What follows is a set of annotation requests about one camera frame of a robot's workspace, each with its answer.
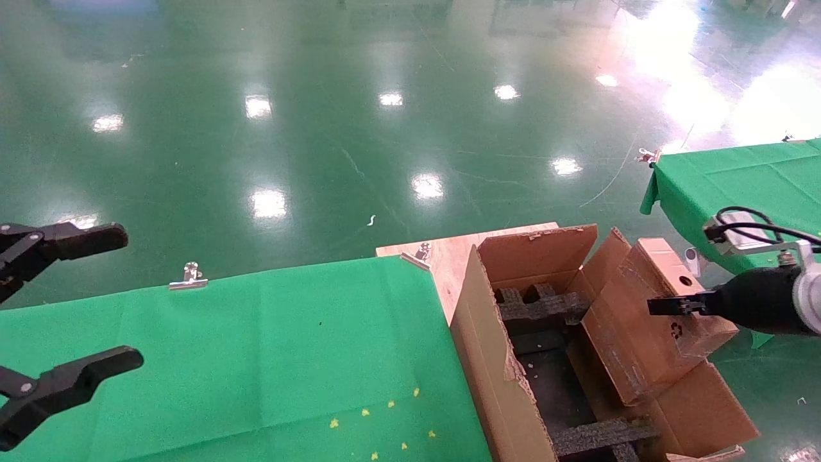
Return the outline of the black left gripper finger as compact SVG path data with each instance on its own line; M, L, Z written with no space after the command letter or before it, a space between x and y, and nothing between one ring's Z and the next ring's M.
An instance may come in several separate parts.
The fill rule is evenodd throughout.
M69 261L112 252L128 245L120 223L81 229L73 223L30 227L3 223L1 228L1 301L56 261Z
M15 449L48 418L88 403L103 381L143 364L140 351L118 346L54 366L37 378L2 366L1 393L7 401L1 409L1 448Z

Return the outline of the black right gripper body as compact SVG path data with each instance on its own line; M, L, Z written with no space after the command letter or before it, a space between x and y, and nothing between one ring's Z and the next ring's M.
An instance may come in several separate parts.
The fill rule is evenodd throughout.
M801 272L800 266L747 270L715 287L707 297L706 314L765 334L809 336L810 328L793 302Z

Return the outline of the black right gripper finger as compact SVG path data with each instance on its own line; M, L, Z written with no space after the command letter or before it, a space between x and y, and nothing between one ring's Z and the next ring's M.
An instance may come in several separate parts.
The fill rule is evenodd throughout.
M694 313L709 315L706 300L707 296L702 293L687 296L660 296L648 299L648 312L651 316L687 316Z

